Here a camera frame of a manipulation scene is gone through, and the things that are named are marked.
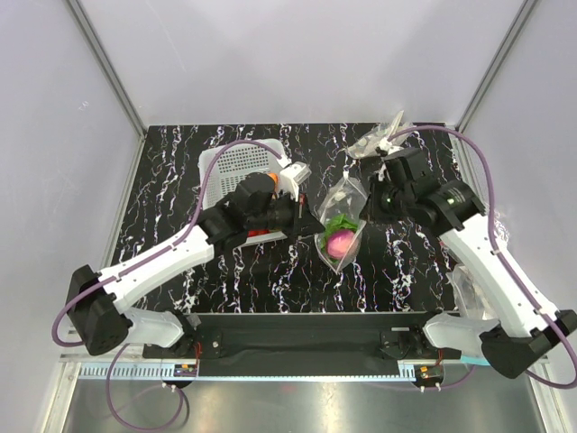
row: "gray wall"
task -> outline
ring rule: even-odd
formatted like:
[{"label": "gray wall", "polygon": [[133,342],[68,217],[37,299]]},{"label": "gray wall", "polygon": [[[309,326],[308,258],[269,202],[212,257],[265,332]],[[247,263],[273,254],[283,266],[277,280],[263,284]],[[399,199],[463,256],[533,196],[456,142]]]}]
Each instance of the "gray wall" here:
[{"label": "gray wall", "polygon": [[81,0],[147,124],[455,123],[522,0]]},{"label": "gray wall", "polygon": [[0,428],[37,431],[71,272],[100,266],[137,139],[61,0],[0,2]]},{"label": "gray wall", "polygon": [[[562,309],[577,309],[575,23],[573,0],[540,2],[466,131],[489,158],[511,252]],[[570,381],[564,350],[551,357],[557,379]],[[561,395],[577,428],[577,391]]]}]

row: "white robotic arm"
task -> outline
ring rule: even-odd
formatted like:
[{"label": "white robotic arm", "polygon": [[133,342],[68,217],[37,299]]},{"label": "white robotic arm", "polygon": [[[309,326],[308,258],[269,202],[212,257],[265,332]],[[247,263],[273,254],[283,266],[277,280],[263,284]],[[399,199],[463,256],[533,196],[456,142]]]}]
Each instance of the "white robotic arm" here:
[{"label": "white robotic arm", "polygon": [[309,174],[306,164],[299,162],[280,172],[278,184],[267,174],[253,173],[236,191],[203,211],[196,226],[186,226],[163,243],[100,273],[88,266],[76,270],[69,301],[99,281],[110,281],[68,312],[88,352],[100,355],[122,343],[141,343],[186,353],[194,329],[183,315],[132,305],[185,270],[247,243],[251,230],[278,230],[284,237],[324,231],[311,214],[307,197],[299,193],[299,185]]},{"label": "white robotic arm", "polygon": [[392,223],[410,217],[427,227],[463,263],[496,311],[498,319],[477,320],[442,313],[423,326],[426,341],[465,355],[483,355],[501,374],[517,377],[548,350],[559,336],[577,328],[574,311],[560,311],[528,279],[507,250],[499,251],[540,305],[536,311],[493,251],[484,206],[464,182],[441,184],[418,149],[394,149],[385,170],[371,178],[371,195],[362,217]]}]

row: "plastic bag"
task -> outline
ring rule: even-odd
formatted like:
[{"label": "plastic bag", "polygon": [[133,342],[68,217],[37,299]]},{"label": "plastic bag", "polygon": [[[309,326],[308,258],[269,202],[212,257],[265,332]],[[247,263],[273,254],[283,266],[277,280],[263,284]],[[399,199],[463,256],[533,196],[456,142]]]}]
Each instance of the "plastic bag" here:
[{"label": "plastic bag", "polygon": [[318,255],[334,272],[352,263],[361,247],[361,231],[366,223],[359,215],[367,201],[367,193],[348,172],[328,190],[318,209],[325,232],[315,235]]},{"label": "plastic bag", "polygon": [[467,268],[458,264],[453,272],[447,273],[447,278],[453,286],[454,304],[462,317],[478,320],[497,318],[497,314]]},{"label": "plastic bag", "polygon": [[[403,113],[403,111],[398,112],[395,119],[390,124],[378,124],[372,128],[368,133],[361,137],[359,141],[348,147],[346,152],[355,160],[378,156],[377,148],[379,148],[381,141],[387,141],[397,130],[402,131],[403,129],[412,126],[412,124],[409,123],[400,124]],[[400,146],[407,139],[407,136],[408,134],[401,135],[390,142],[390,144],[392,146]]]}]

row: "black marble surface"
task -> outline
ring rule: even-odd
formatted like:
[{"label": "black marble surface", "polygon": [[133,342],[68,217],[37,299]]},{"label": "black marble surface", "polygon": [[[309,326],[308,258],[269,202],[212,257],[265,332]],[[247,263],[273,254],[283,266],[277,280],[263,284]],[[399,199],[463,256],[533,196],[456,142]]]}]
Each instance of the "black marble surface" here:
[{"label": "black marble surface", "polygon": [[[363,182],[380,159],[355,161],[343,151],[374,124],[250,124],[153,126],[144,145],[114,253],[128,260],[173,235],[188,221],[199,190],[198,156],[241,138],[276,138],[293,161],[310,164],[303,185],[317,208],[343,174]],[[427,151],[433,170],[458,177],[446,134],[417,133],[411,146]],[[453,309],[447,251],[409,221],[367,226],[357,260],[336,275],[319,259],[313,238],[235,250],[191,269],[141,299],[144,309],[190,312],[336,312]]]}]

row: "white basket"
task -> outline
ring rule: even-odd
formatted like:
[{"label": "white basket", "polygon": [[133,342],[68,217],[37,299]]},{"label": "white basket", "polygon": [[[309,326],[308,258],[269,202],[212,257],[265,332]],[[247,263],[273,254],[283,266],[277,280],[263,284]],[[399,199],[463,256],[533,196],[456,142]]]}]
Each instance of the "white basket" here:
[{"label": "white basket", "polygon": [[[282,143],[279,140],[267,139],[258,141],[266,144],[281,156],[286,156]],[[198,170],[200,171],[201,181],[205,177],[208,165],[210,165],[210,162],[215,158],[219,150],[219,147],[215,147],[206,149],[200,153]],[[254,144],[238,144],[223,153],[216,162],[208,178],[206,194],[202,200],[202,207],[203,209],[207,209],[214,206],[218,200],[224,198],[229,192],[234,191],[236,185],[251,173],[275,173],[278,176],[281,170],[282,167],[280,167],[277,158],[272,153]],[[281,232],[269,233],[267,235],[250,237],[246,244],[276,241],[285,237]]]}]

